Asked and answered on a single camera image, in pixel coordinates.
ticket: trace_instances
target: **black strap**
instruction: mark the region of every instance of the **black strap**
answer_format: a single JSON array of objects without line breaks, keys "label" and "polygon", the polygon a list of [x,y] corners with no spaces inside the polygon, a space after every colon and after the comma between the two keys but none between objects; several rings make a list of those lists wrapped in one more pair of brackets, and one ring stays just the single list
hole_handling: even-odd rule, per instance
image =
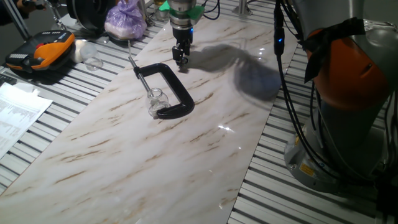
[{"label": "black strap", "polygon": [[321,32],[309,37],[307,40],[298,42],[304,47],[304,49],[309,50],[312,53],[308,60],[307,69],[305,70],[304,82],[306,83],[318,76],[330,50],[331,43],[334,40],[349,37],[351,35],[363,34],[365,34],[363,20],[354,17],[345,20],[341,24],[325,28]]}]

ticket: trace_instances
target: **paper document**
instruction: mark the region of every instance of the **paper document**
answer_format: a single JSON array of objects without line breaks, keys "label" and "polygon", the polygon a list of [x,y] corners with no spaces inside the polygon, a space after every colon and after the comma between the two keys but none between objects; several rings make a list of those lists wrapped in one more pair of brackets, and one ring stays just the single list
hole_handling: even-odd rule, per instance
[{"label": "paper document", "polygon": [[8,83],[0,87],[0,158],[51,105],[52,100]]}]

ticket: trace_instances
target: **clamp handle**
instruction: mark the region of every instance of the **clamp handle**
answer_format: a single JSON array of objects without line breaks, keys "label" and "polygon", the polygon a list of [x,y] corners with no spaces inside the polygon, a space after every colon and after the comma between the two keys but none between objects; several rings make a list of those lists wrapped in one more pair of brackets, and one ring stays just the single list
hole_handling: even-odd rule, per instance
[{"label": "clamp handle", "polygon": [[195,107],[195,102],[187,89],[185,89],[184,85],[177,78],[171,68],[163,63],[155,63],[153,65],[148,65],[142,68],[136,67],[134,68],[134,72],[138,77],[138,73],[141,73],[143,77],[147,77],[149,75],[153,75],[155,73],[160,73],[166,83],[169,85],[174,95],[179,100],[179,104],[171,106],[169,108],[163,108],[158,110],[157,116],[160,119],[175,119],[181,118],[185,115],[188,115],[193,111]]}]

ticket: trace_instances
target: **green part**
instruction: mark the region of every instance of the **green part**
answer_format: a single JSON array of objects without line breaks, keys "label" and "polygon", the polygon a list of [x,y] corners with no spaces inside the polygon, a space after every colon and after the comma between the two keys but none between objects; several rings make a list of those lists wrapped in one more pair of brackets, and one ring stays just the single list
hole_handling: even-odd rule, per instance
[{"label": "green part", "polygon": [[191,17],[191,19],[198,19],[201,15],[203,15],[204,11],[205,8],[203,6],[195,6],[193,9],[189,10],[187,14],[189,17]]},{"label": "green part", "polygon": [[170,10],[169,3],[168,3],[167,1],[164,2],[163,5],[159,7],[159,10],[160,10],[160,11]]}]

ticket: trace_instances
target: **clear plastic cup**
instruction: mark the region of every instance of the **clear plastic cup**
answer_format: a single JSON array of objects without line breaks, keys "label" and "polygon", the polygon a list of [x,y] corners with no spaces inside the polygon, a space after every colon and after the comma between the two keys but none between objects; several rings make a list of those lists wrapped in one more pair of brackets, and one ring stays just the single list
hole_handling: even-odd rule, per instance
[{"label": "clear plastic cup", "polygon": [[86,43],[80,49],[80,55],[89,71],[95,71],[103,65],[100,55],[93,44]]}]

